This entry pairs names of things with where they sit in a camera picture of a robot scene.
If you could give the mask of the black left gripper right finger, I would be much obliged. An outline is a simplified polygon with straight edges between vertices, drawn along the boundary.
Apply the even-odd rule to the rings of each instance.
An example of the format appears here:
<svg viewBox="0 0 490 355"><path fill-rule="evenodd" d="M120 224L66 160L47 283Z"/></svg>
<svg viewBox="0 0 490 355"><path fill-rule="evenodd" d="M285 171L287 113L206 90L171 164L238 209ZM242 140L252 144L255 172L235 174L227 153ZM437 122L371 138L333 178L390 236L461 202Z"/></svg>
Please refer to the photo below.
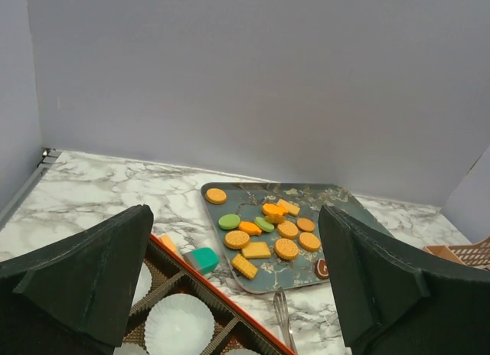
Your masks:
<svg viewBox="0 0 490 355"><path fill-rule="evenodd" d="M431 256L322 206L319 233L353 354L487 354L489 273Z"/></svg>

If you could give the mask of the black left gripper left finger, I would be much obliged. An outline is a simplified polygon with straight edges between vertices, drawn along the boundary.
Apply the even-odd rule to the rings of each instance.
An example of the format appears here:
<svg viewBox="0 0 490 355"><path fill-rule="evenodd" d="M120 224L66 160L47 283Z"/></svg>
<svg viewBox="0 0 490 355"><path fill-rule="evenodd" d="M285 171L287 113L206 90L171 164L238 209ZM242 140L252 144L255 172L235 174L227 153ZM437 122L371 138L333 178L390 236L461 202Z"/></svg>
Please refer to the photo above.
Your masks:
<svg viewBox="0 0 490 355"><path fill-rule="evenodd" d="M136 205L1 263L3 354L111 354L126 332L154 217Z"/></svg>

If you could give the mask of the brown heart chocolate cookie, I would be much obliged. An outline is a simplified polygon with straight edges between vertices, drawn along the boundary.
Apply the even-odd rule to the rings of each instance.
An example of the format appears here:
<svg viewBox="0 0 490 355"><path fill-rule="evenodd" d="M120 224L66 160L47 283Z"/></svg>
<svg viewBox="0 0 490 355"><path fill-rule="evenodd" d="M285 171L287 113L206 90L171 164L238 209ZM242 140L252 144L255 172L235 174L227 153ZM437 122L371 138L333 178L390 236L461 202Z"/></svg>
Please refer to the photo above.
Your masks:
<svg viewBox="0 0 490 355"><path fill-rule="evenodd" d="M328 267L324 259L318 259L315 262L315 274L321 280L326 280L329 277Z"/></svg>

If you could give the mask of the silver metal tongs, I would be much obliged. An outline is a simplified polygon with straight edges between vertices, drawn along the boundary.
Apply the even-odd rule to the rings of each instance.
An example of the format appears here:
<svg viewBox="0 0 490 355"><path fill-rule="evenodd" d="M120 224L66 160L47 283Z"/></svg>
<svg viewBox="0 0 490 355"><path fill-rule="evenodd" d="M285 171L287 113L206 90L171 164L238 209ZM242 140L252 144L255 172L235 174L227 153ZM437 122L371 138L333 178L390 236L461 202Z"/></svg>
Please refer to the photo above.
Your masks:
<svg viewBox="0 0 490 355"><path fill-rule="evenodd" d="M296 343L294 341L292 328L290 324L286 295L283 288L278 288L276 290L273 296L273 308L286 346L294 354L297 354Z"/></svg>

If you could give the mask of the orange cookie tin box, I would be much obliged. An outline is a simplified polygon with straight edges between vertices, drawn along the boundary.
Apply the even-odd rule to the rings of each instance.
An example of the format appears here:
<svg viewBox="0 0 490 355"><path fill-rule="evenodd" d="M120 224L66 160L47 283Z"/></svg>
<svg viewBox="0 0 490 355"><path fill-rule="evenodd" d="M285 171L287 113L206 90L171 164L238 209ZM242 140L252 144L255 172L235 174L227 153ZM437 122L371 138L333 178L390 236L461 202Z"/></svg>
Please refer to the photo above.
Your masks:
<svg viewBox="0 0 490 355"><path fill-rule="evenodd" d="M283 342L151 236L116 354L291 354Z"/></svg>

